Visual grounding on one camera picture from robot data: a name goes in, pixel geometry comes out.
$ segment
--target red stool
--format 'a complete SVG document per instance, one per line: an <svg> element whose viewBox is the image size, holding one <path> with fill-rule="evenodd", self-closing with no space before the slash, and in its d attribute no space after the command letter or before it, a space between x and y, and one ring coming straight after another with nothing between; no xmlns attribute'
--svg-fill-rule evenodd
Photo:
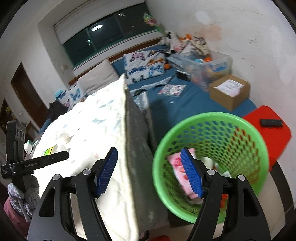
<svg viewBox="0 0 296 241"><path fill-rule="evenodd" d="M269 170L271 170L291 139L289 127L285 122L283 122L283 127L270 128L260 126L260 119L281 119L271 108L265 105L249 113L244 119L250 122L262 135L267 146Z"/></svg>

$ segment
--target pink tissue package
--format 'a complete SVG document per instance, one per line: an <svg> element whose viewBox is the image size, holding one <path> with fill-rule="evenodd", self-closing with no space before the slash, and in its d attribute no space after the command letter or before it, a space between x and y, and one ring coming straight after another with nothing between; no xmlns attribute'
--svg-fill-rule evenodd
<svg viewBox="0 0 296 241"><path fill-rule="evenodd" d="M194 159L196 159L195 155L195 149L190 148L189 152L193 156ZM191 185L188 181L188 177L185 173L185 170L183 168L183 165L181 163L181 153L175 153L170 156L167 156L168 162L172 165L174 174L179 181L180 185L182 186L185 194L190 198L190 199L195 199L198 197L197 194L195 194L191 188Z"/></svg>

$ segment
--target green plastic basket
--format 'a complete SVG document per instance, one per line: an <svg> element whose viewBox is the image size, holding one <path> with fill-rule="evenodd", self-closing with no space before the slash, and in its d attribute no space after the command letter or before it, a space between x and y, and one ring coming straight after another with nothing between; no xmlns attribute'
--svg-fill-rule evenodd
<svg viewBox="0 0 296 241"><path fill-rule="evenodd" d="M182 148L195 148L197 158L210 157L232 177L243 174L258 194L265 182L269 160L258 130L235 115L209 112L185 119L161 140L153 160L153 181L164 205L176 216L194 223L201 205L191 205L166 157ZM225 219L220 210L218 222Z"/></svg>

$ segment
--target black remote control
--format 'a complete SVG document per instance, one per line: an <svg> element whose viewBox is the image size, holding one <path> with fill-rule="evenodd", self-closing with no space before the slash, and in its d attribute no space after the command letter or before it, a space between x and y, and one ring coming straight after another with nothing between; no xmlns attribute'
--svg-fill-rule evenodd
<svg viewBox="0 0 296 241"><path fill-rule="evenodd" d="M262 127L282 127L282 120L272 120L272 119L260 119L260 125Z"/></svg>

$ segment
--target blue bed sheet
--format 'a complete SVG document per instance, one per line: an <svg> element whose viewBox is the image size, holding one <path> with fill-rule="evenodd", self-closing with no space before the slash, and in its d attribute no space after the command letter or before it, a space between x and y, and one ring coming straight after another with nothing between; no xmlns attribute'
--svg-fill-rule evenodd
<svg viewBox="0 0 296 241"><path fill-rule="evenodd" d="M176 69L172 68L164 75L129 85L129 89L133 90L143 85L158 82L164 78L173 76L175 71ZM173 126L190 116L205 112L225 112L244 117L256 109L255 104L247 99L234 111L228 111L217 102L211 100L209 93L204 92L193 82L180 80L174 76L169 84L186 85L186 87L179 97L158 95L158 92L163 86L154 87L147 91L149 107L152 114L153 132L157 144L159 144L164 135Z"/></svg>

